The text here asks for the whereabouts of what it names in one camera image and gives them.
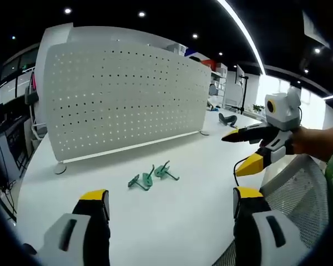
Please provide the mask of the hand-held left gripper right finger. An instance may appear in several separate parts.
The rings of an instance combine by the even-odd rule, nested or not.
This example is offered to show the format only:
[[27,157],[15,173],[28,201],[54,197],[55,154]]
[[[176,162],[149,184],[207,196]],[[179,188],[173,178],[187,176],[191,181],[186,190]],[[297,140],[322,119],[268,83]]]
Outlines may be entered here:
[[310,252],[298,227],[256,189],[233,189],[236,265],[299,265]]

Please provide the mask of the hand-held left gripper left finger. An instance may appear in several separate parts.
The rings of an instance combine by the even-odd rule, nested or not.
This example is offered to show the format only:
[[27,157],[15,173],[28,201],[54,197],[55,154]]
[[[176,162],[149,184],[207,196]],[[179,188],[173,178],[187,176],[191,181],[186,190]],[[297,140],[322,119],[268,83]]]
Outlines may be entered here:
[[39,265],[109,265],[109,220],[108,190],[90,191],[45,232],[41,249],[22,248]]

